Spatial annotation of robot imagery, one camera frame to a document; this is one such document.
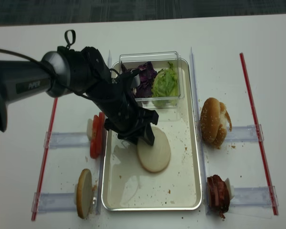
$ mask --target red stick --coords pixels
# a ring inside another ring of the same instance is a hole
[[[52,108],[52,114],[51,114],[51,119],[50,119],[50,124],[49,124],[48,135],[47,135],[46,141],[48,141],[50,136],[51,136],[53,123],[54,123],[54,117],[55,117],[55,111],[56,111],[56,105],[57,105],[57,98],[54,99],[53,108]],[[41,164],[41,169],[40,169],[40,174],[39,174],[39,181],[38,181],[38,186],[37,186],[37,191],[36,191],[37,192],[37,196],[36,196],[37,200],[39,199],[40,192],[41,192],[43,173],[44,173],[44,169],[45,169],[45,166],[46,166],[48,150],[49,150],[49,148],[47,147],[43,151],[43,159],[42,159],[42,164]],[[31,221],[35,221],[36,220],[38,201],[36,201],[36,206],[35,207],[36,207],[36,211],[33,212]]]
[[[243,72],[244,72],[245,82],[246,82],[248,96],[249,96],[249,100],[250,100],[250,105],[251,105],[252,115],[253,115],[253,119],[254,119],[254,124],[255,125],[259,125],[258,119],[257,119],[256,110],[255,110],[255,106],[254,106],[254,102],[253,102],[253,96],[252,96],[252,91],[251,91],[251,86],[250,86],[250,82],[249,82],[249,77],[248,77],[248,72],[247,72],[247,68],[246,68],[244,54],[240,53],[239,56],[240,56],[240,61],[242,63],[242,67],[243,67]],[[270,178],[270,172],[269,172],[268,163],[267,163],[267,159],[266,159],[266,153],[265,153],[265,149],[264,149],[264,144],[263,144],[262,141],[259,141],[258,143],[259,143],[259,148],[261,150],[261,155],[262,155],[262,160],[263,160],[263,164],[264,164],[266,180],[267,180],[267,184],[268,184],[268,187],[269,187],[269,193],[270,193],[271,202],[272,202],[273,214],[275,216],[278,216],[278,209],[277,209],[277,204],[276,204],[275,197],[274,197],[274,190],[273,190],[272,182],[271,182],[271,178]]]

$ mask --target crumb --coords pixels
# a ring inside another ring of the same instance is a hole
[[[92,187],[92,191],[94,192],[95,190],[97,190],[97,185],[94,185],[94,186]]]

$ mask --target tomato slice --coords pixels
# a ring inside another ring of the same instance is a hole
[[[96,134],[96,153],[99,155],[102,153],[102,133],[104,126],[105,114],[103,112],[99,113],[99,125]]]
[[[92,123],[92,138],[90,142],[90,157],[93,159],[96,159],[98,156],[98,154],[96,153],[96,136],[97,136],[98,126],[99,126],[99,117],[95,115]]]

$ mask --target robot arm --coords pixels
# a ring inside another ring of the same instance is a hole
[[[70,50],[75,42],[75,32],[71,32],[73,42],[69,42],[66,31],[67,47],[46,53],[41,62],[0,61],[0,130],[7,128],[9,103],[41,92],[51,97],[75,93],[92,100],[105,113],[105,128],[117,132],[119,139],[137,144],[141,138],[153,145],[150,123],[156,125],[159,116],[156,111],[139,107],[130,89],[140,70],[111,78],[97,49]]]

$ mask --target gray floor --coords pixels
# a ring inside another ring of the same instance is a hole
[[[0,0],[0,25],[286,13],[286,0]]]

